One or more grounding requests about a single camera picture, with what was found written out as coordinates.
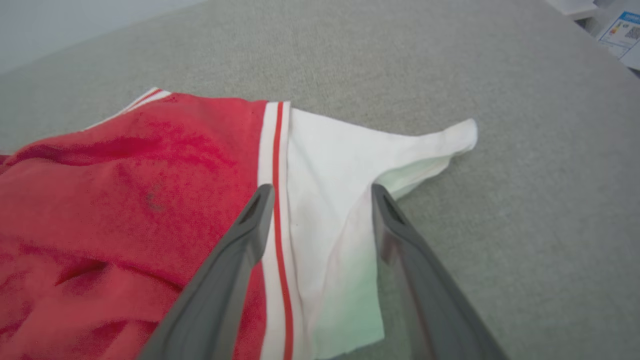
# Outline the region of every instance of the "white stripe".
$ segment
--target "white stripe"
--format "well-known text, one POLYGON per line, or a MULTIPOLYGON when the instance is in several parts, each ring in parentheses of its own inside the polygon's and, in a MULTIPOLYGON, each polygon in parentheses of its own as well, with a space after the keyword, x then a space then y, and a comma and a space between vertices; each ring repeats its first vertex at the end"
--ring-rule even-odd
MULTIPOLYGON (((258 155, 258 185, 273 182, 273 138, 278 120, 278 103, 269 102, 264 108, 262 133, 260 134, 260 152, 258 155)), ((264 274, 264 288, 267 301, 267 324, 262 342, 261 360, 280 360, 284 356, 284 302, 278 274, 278 260, 275 247, 274 218, 271 217, 271 227, 267 245, 262 255, 262 273, 264 274)))
POLYGON ((102 120, 102 121, 99 121, 99 122, 97 122, 97 123, 95 123, 95 124, 93 124, 93 125, 91 125, 91 126, 88 126, 88 127, 84 128, 84 129, 83 129, 83 131, 84 131, 84 130, 89 130, 89 129, 91 129, 92 127, 95 127, 95 126, 98 126, 98 125, 100 125, 100 124, 103 124, 103 123, 105 123, 105 122, 107 122, 107 121, 109 121, 109 120, 111 120, 111 119, 113 119, 113 118, 115 118, 115 117, 117 117, 117 116, 119 116, 119 115, 122 115, 122 114, 124 114, 124 113, 126 113, 126 112, 128 112, 128 111, 130 111, 130 110, 133 110, 133 109, 137 108, 138 106, 141 106, 142 104, 148 104, 148 103, 149 103, 149 102, 151 102, 151 101, 155 101, 155 100, 158 100, 158 99, 162 99, 163 97, 169 96, 169 95, 171 94, 170 92, 168 92, 168 91, 164 91, 164 90, 163 90, 163 91, 159 92, 158 94, 153 95, 153 96, 152 96, 152 97, 150 97, 149 99, 147 99, 147 100, 145 100, 145 101, 141 102, 140 104, 137 104, 137 105, 134 107, 134 104, 136 104, 136 102, 140 101, 141 99, 144 99, 144 98, 145 98, 145 96, 148 96, 149 94, 151 94, 151 93, 155 92, 156 90, 158 90, 158 88, 151 88, 151 89, 149 89, 147 92, 145 92, 144 94, 142 94, 141 96, 139 96, 137 99, 133 100, 129 105, 125 106, 125 107, 124 107, 124 109, 122 109, 122 110, 118 111, 115 115, 110 116, 110 117, 108 117, 108 118, 106 118, 106 119, 104 119, 104 120, 102 120))
POLYGON ((289 193, 287 191, 287 155, 289 153, 289 118, 291 116, 291 103, 285 102, 282 106, 282 128, 280 130, 280 161, 279 178, 280 181, 280 224, 282 227, 282 255, 284 256, 284 268, 287 274, 287 285, 289 286, 289 296, 291 298, 291 313, 293 316, 293 359, 310 359, 310 349, 305 336, 305 326, 302 315, 302 304, 300 292, 298 291, 298 280, 296 278, 296 264, 293 259, 293 249, 291 245, 291 231, 289 229, 289 193))
POLYGON ((143 105, 145 105, 145 104, 148 104, 148 103, 150 103, 150 102, 152 102, 152 101, 160 100, 160 99, 162 99, 163 97, 167 97, 167 96, 169 96, 169 95, 171 95, 171 93, 170 93, 170 92, 162 90, 161 92, 159 92, 159 93, 157 93, 157 94, 153 95, 152 97, 149 97, 148 99, 146 99, 146 100, 142 101, 141 103, 139 103, 139 104, 137 104, 137 105, 135 105, 135 106, 131 106, 129 109, 126 109, 124 112, 125 112, 125 113, 128 113, 128 112, 130 112, 131 110, 134 110, 134 109, 139 108, 140 106, 143 106, 143 105))

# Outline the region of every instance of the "label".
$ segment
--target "label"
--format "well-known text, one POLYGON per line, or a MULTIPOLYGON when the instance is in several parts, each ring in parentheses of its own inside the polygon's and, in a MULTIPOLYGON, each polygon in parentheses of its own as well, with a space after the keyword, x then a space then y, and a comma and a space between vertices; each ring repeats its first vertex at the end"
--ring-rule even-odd
POLYGON ((640 15, 623 12, 605 32, 598 43, 618 59, 637 45, 640 39, 640 15))

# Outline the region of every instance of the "qr code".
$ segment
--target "qr code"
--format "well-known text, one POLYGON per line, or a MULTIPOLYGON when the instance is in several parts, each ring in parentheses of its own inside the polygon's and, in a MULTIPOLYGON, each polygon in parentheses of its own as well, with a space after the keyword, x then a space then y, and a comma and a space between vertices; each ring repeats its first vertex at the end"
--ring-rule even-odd
POLYGON ((632 38, 634 40, 640 38, 640 27, 634 26, 633 28, 631 28, 631 30, 629 30, 629 32, 625 35, 625 38, 632 38))

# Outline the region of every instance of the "red fabric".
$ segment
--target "red fabric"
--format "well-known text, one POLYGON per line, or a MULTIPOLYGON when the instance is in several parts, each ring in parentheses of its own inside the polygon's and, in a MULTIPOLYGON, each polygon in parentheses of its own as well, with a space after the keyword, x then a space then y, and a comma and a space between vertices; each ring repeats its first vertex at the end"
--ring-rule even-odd
MULTIPOLYGON (((132 359, 257 187, 266 103, 171 94, 0 167, 0 358, 132 359)), ((262 267, 235 359, 258 359, 262 267)))

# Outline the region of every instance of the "cloth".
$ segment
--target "cloth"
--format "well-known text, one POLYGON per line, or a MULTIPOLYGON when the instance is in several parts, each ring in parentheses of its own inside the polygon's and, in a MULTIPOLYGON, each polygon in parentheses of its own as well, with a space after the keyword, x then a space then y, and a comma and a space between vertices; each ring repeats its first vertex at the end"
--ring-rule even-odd
MULTIPOLYGON (((0 153, 153 84, 404 135, 477 117, 405 215, 510 358, 640 354, 640 82, 545 1, 206 1, 0 75, 0 153)), ((341 360, 410 358, 386 275, 385 339, 341 360)))
POLYGON ((384 336, 369 188, 398 197, 476 142, 157 88, 32 143, 0 175, 0 356, 133 358, 258 185, 272 224, 234 359, 314 359, 384 336))

